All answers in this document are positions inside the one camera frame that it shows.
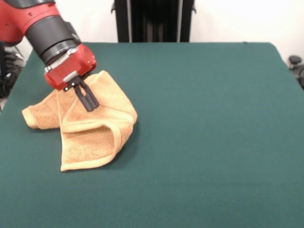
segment red robot arm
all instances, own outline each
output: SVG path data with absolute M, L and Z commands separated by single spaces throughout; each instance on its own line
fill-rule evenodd
M 14 46 L 24 37 L 44 62 L 51 87 L 64 91 L 73 87 L 89 112 L 99 106 L 83 81 L 97 66 L 95 56 L 63 21 L 54 0 L 0 0 L 0 42 Z

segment white wall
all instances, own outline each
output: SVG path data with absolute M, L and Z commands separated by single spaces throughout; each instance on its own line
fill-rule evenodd
M 57 0 L 83 41 L 117 42 L 114 0 Z M 271 42 L 283 60 L 304 57 L 304 0 L 195 0 L 191 42 Z M 30 45 L 19 48 L 26 56 Z

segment black metal frame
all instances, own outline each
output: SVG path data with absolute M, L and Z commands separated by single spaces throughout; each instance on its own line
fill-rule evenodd
M 177 42 L 179 0 L 130 0 L 132 42 Z M 180 42 L 189 42 L 194 0 L 183 0 Z M 115 0 L 118 42 L 130 42 L 127 0 Z

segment green table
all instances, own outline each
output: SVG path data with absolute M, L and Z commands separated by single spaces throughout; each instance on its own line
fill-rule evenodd
M 303 228 L 304 94 L 268 43 L 87 44 L 138 123 L 112 163 L 60 172 L 35 54 L 0 115 L 1 228 Z

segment orange towel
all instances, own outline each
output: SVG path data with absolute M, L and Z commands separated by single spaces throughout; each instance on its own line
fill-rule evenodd
M 22 110 L 30 128 L 60 127 L 61 171 L 90 169 L 109 163 L 129 139 L 137 113 L 125 93 L 101 71 L 85 82 L 100 106 L 87 112 L 73 89 L 54 90 L 43 101 Z

